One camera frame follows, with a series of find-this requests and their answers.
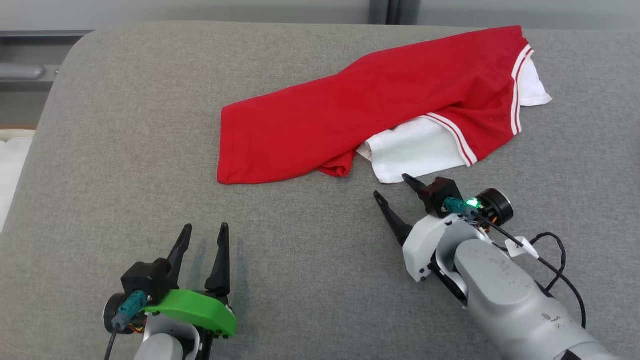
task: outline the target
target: red fabric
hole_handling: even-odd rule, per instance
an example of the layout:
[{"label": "red fabric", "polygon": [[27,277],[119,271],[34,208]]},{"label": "red fabric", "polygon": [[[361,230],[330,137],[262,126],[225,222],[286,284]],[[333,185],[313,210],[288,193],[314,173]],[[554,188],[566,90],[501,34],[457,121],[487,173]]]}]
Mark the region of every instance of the red fabric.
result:
[{"label": "red fabric", "polygon": [[476,31],[372,53],[336,75],[231,104],[218,181],[347,176],[366,139],[428,113],[460,129],[463,157],[482,160],[520,132],[513,73],[527,48],[519,26]]}]

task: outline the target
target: green plastic part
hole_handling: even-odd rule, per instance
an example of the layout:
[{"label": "green plastic part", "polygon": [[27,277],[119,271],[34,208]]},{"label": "green plastic part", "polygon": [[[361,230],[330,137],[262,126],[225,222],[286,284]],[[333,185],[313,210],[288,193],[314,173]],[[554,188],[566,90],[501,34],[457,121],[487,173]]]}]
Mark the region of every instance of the green plastic part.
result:
[{"label": "green plastic part", "polygon": [[231,310],[220,301],[191,290],[171,290],[162,303],[144,308],[147,313],[160,313],[211,330],[214,334],[233,336],[237,320]]}]

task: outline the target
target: white cloth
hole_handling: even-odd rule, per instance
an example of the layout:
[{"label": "white cloth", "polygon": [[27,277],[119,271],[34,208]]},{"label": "white cloth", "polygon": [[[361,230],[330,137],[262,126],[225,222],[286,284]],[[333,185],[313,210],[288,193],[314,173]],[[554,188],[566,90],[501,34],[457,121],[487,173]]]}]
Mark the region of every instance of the white cloth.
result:
[{"label": "white cloth", "polygon": [[[530,58],[522,65],[518,89],[521,106],[551,101]],[[417,177],[466,165],[451,132],[428,117],[417,117],[372,136],[358,153],[371,161],[376,177],[386,184],[401,183],[405,173]]]},{"label": "white cloth", "polygon": [[0,141],[0,233],[20,179],[22,166],[31,147],[32,138],[13,138]]}]

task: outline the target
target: white cable label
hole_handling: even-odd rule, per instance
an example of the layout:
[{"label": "white cable label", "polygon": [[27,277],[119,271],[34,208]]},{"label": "white cable label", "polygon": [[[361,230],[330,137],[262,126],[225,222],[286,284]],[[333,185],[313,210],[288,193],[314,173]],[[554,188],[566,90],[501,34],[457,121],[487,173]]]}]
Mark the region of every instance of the white cable label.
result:
[{"label": "white cable label", "polygon": [[515,258],[516,256],[520,256],[526,253],[529,253],[531,256],[533,256],[536,259],[540,257],[536,249],[529,243],[529,240],[524,238],[524,236],[516,236],[515,238],[516,240],[521,242],[524,247],[518,246],[515,242],[513,242],[510,239],[507,239],[504,242],[504,244],[507,245],[507,250],[509,251],[509,255],[512,258]]}]

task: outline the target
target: red sleeve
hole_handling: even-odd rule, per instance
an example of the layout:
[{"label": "red sleeve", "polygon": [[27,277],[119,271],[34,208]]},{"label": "red sleeve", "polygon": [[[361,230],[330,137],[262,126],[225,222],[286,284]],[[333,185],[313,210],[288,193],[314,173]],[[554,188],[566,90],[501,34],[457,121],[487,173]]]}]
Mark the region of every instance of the red sleeve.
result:
[{"label": "red sleeve", "polygon": [[476,31],[372,53],[336,75],[231,104],[221,115],[218,181],[266,183],[316,169],[347,176],[371,136],[464,103],[478,84],[508,86],[526,45],[517,26]]}]

